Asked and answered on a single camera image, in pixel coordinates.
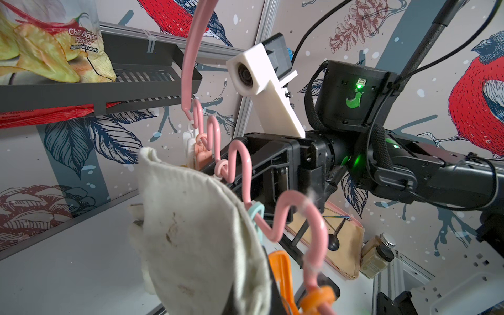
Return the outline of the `pink clip hanger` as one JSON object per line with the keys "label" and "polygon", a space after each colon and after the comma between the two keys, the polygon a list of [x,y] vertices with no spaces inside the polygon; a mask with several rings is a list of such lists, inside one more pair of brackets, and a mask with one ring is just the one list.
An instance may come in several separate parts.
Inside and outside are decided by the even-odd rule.
{"label": "pink clip hanger", "polygon": [[[199,1],[196,6],[190,30],[187,37],[187,45],[185,57],[182,64],[182,83],[181,83],[181,106],[186,117],[194,122],[194,127],[199,131],[203,131],[203,114],[200,109],[199,102],[192,100],[192,84],[196,56],[201,46],[203,34],[206,31],[207,25],[212,13],[217,5],[216,1]],[[228,182],[233,181],[236,177],[236,156],[240,155],[241,171],[244,176],[242,189],[242,198],[246,209],[255,207],[251,199],[251,182],[252,182],[252,162],[251,156],[245,144],[239,140],[233,140],[228,151],[228,160],[216,159],[217,168],[215,174],[224,178]],[[328,233],[325,227],[324,220],[319,210],[315,207],[312,201],[295,190],[288,190],[280,195],[280,199],[275,208],[275,217],[273,227],[270,227],[259,214],[254,214],[254,221],[263,234],[271,241],[280,241],[283,236],[286,225],[287,212],[291,206],[297,206],[302,210],[302,214],[308,220],[312,228],[312,237],[314,242],[308,248],[308,251],[303,257],[303,279],[304,285],[308,289],[317,288],[317,277],[324,263],[327,253]]]}

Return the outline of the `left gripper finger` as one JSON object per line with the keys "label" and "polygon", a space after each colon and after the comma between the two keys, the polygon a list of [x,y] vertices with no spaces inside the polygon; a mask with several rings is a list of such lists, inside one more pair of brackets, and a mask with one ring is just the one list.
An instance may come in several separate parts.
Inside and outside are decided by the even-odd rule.
{"label": "left gripper finger", "polygon": [[263,248],[234,252],[232,314],[285,314],[282,298]]}

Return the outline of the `black clothes rack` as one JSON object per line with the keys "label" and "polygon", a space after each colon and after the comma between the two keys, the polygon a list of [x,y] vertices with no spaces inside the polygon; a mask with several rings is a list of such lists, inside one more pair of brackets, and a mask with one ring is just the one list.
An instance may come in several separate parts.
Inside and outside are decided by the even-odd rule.
{"label": "black clothes rack", "polygon": [[375,68],[366,66],[365,56],[358,64],[324,61],[301,89],[310,131],[334,133],[346,142],[347,156],[333,176],[334,190],[343,191],[357,214],[370,194],[412,202],[404,181],[420,175],[420,161],[391,171],[391,152],[380,152],[389,143],[383,125],[388,118],[398,118],[393,103],[463,6],[463,1],[403,1],[399,7],[391,1],[351,1],[345,21],[330,39],[332,50],[348,50],[373,37],[387,18],[403,12],[384,56]]}

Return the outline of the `green-striped leather glove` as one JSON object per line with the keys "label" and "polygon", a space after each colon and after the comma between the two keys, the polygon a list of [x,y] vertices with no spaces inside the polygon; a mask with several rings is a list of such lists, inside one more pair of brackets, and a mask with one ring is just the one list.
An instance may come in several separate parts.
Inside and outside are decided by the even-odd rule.
{"label": "green-striped leather glove", "polygon": [[263,248],[242,201],[218,180],[139,151],[144,245],[168,314],[232,314],[234,252]]}

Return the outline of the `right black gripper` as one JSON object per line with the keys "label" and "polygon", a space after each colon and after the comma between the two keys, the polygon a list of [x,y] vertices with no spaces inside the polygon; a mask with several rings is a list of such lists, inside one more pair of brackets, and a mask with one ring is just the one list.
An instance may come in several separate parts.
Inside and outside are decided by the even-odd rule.
{"label": "right black gripper", "polygon": [[319,212],[324,212],[325,202],[335,191],[333,176],[347,154],[341,137],[309,131],[305,138],[248,133],[237,139],[251,156],[251,199],[265,206],[264,220],[274,219],[276,202],[287,190],[309,195]]}

